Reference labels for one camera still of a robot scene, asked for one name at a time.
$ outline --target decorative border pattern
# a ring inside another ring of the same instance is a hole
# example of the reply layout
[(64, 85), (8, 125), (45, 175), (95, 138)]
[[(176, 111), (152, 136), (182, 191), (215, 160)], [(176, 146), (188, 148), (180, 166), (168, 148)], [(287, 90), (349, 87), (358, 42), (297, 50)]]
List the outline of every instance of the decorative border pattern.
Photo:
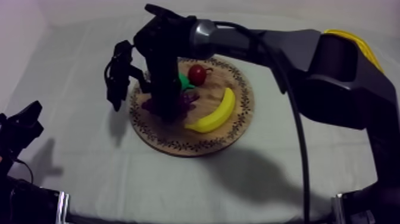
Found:
[[(190, 58), (179, 58), (178, 62), (190, 62), (190, 63), (195, 63), (198, 62), (199, 60), (195, 59), (190, 59)], [(239, 134), (240, 127), (242, 127), (245, 124), (245, 118), (246, 115), (249, 114), (249, 112), (252, 110), (250, 107), (250, 99), (249, 99), (249, 94), (250, 90), (248, 89), (246, 85), (246, 81), (243, 79), (243, 75), (241, 72), (230, 65), (227, 62), (220, 61), (214, 57), (204, 60), (203, 62), (209, 63), (214, 67), (219, 67), (222, 69), (227, 69), (232, 75), (233, 78), (238, 82), (238, 85), (240, 86), (240, 91), (242, 92), (242, 96), (240, 99), (240, 107), (242, 108), (242, 113), (237, 114), (237, 121), (233, 123), (233, 126), (231, 130), (227, 134), (227, 138), (229, 139), (234, 139), (237, 137)], [(227, 139), (224, 137), (221, 138), (215, 138), (212, 140), (203, 140), (203, 141), (198, 141), (197, 143), (191, 143), (191, 142), (178, 142), (178, 141), (171, 141), (166, 139), (165, 137), (160, 137), (156, 133), (154, 133), (143, 121), (140, 120), (140, 114), (138, 111), (140, 110), (140, 106), (137, 103), (137, 97), (138, 94), (140, 94), (140, 88), (135, 88), (133, 91), (133, 94), (130, 97), (130, 102), (131, 102), (131, 107), (129, 110), (129, 114), (131, 117), (131, 121), (133, 126), (137, 127), (137, 130), (144, 134), (147, 138), (147, 140), (151, 142), (157, 142), (158, 145), (163, 146), (163, 147), (172, 147), (175, 150), (181, 151), (181, 150), (192, 150), (195, 152), (199, 152), (201, 150), (209, 149), (209, 148), (214, 148), (218, 146), (223, 146), (226, 142)]]

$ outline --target toy banana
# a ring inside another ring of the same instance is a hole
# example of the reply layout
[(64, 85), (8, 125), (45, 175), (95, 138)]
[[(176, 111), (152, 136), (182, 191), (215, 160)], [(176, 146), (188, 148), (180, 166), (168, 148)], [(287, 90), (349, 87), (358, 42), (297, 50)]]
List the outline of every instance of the toy banana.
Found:
[(185, 125), (185, 128), (192, 129), (200, 133), (207, 133), (220, 127), (223, 123), (228, 120), (230, 114), (232, 114), (235, 108), (235, 94), (230, 88), (225, 89), (224, 98), (218, 108), (207, 115), (199, 119), (196, 123), (191, 125)]

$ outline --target plastic fruit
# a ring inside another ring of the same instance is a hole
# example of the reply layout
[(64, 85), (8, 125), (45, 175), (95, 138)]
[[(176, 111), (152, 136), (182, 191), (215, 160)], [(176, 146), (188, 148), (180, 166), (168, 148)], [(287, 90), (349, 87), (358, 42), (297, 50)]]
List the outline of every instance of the plastic fruit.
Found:
[(180, 89), (182, 91), (195, 88), (195, 86), (189, 83), (189, 79), (182, 73), (179, 73), (179, 80), (180, 80)]
[(191, 84), (195, 86), (201, 86), (205, 82), (207, 71), (203, 68), (203, 66), (195, 64), (189, 69), (187, 77), (189, 78)]
[(230, 88), (225, 89), (224, 98), (214, 112), (199, 119), (196, 123), (185, 125), (186, 129), (200, 133), (211, 132), (225, 123), (235, 108), (235, 93)]

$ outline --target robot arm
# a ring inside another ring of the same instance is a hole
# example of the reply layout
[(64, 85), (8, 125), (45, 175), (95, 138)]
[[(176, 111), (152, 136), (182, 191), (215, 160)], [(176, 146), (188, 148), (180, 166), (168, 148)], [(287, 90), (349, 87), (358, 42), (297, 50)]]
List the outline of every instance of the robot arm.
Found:
[(177, 57), (204, 60), (221, 54), (266, 66), (281, 93), (286, 92), (282, 81), (286, 75), (304, 116), (330, 125), (367, 129), (378, 183), (400, 185), (396, 91), (355, 42), (316, 30), (250, 30), (269, 47), (266, 54), (240, 30), (219, 28), (224, 22), (184, 18), (154, 5), (146, 9), (156, 16), (134, 41), (146, 58), (153, 99), (161, 110), (171, 109), (166, 117), (174, 113), (180, 91)]

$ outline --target black cable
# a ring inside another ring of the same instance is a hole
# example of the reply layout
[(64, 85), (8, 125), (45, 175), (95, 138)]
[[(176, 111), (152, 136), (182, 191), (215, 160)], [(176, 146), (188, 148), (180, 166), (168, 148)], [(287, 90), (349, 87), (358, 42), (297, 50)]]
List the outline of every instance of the black cable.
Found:
[(14, 161), (17, 162), (17, 163), (23, 164), (23, 165), (25, 165), (25, 166), (28, 168), (29, 173), (30, 173), (30, 183), (33, 184), (33, 172), (32, 172), (32, 170), (30, 169), (30, 167), (28, 166), (28, 164), (26, 164), (24, 161), (19, 160), (19, 159), (17, 159), (17, 158), (14, 159)]
[(310, 222), (310, 174), (308, 171), (307, 145), (305, 143), (304, 130), (303, 130), (303, 125), (301, 123), (300, 112), (299, 112), (299, 109), (298, 109), (296, 101), (295, 101), (295, 96), (293, 93), (293, 89), (290, 85), (289, 78), (286, 76), (285, 72), (282, 72), (283, 68), (281, 68), (279, 66), (279, 63), (271, 55), (270, 48), (258, 35), (251, 32), (249, 29), (245, 28), (244, 26), (241, 26), (241, 25), (238, 25), (235, 23), (229, 23), (229, 22), (225, 22), (225, 21), (214, 21), (214, 24), (216, 26), (226, 26), (226, 27), (235, 28), (241, 34), (251, 38), (253, 41), (257, 41), (264, 48), (265, 53), (272, 61), (272, 66), (274, 66), (274, 69), (277, 69), (282, 74), (283, 81), (286, 85), (289, 102), (292, 107), (292, 112), (293, 112), (296, 129), (297, 129), (297, 136), (299, 139), (300, 154), (301, 154), (301, 160), (302, 160), (302, 172), (303, 172), (304, 223), (309, 223)]

